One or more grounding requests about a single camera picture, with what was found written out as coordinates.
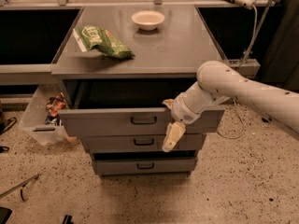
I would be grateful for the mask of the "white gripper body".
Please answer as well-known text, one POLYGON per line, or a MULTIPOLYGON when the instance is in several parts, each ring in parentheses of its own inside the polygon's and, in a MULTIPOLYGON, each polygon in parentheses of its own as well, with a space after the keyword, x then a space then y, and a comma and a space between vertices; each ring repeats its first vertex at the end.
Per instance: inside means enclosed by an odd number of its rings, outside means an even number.
POLYGON ((174 99, 171 116, 175 121, 189 125, 200 118, 200 113, 192 96, 180 94, 174 99))

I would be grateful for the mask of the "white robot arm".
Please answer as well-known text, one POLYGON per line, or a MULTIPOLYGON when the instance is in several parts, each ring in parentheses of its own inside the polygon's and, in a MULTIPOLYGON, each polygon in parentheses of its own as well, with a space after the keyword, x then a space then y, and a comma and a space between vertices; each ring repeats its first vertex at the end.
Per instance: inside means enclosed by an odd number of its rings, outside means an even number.
POLYGON ((298 93, 247 79, 225 63, 208 61, 199 66, 195 83, 176 98, 164 101, 174 121, 167 126, 162 150, 171 151, 188 125, 229 98, 299 138, 298 93))

